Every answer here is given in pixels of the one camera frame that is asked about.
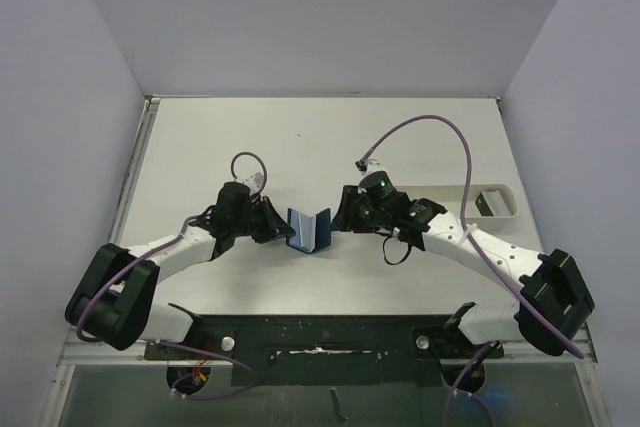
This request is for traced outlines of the blue leather card holder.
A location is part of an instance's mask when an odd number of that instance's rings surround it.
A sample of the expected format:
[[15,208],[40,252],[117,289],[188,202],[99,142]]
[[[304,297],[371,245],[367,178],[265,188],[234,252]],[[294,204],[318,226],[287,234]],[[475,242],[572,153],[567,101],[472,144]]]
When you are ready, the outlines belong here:
[[294,230],[294,235],[286,240],[288,247],[311,255],[331,246],[332,218],[330,208],[313,216],[289,208],[287,223]]

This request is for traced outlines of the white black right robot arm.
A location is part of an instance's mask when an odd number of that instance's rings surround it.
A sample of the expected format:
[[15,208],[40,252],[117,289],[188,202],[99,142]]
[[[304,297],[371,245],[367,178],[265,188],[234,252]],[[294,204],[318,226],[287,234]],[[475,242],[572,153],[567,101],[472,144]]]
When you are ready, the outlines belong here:
[[526,341],[550,356],[584,358],[574,337],[595,302],[568,253],[545,254],[486,233],[430,199],[410,198],[385,171],[343,187],[333,225],[340,232],[386,234],[409,250],[446,257],[514,297],[512,305],[472,301],[459,309],[445,331],[452,353],[466,356],[490,341]]

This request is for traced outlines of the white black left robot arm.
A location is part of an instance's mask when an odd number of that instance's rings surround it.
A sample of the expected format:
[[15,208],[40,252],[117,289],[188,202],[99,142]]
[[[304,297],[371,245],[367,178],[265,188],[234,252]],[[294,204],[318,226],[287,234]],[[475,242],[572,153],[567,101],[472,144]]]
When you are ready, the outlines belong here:
[[67,304],[65,319],[84,342],[122,351],[139,340],[160,340],[180,357],[193,357],[204,342],[196,315],[155,301],[157,285],[218,259],[238,238],[266,244],[294,235],[269,198],[245,183],[227,182],[216,203],[187,217],[178,233],[134,247],[101,246]]

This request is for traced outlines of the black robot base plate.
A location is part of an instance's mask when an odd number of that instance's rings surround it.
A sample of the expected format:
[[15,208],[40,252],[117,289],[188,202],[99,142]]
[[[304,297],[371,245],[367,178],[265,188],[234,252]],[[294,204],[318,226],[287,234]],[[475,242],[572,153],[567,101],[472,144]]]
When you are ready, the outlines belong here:
[[239,361],[232,383],[263,386],[438,386],[477,351],[448,315],[204,315],[185,341],[189,351],[149,344],[144,357],[176,366],[195,350]]

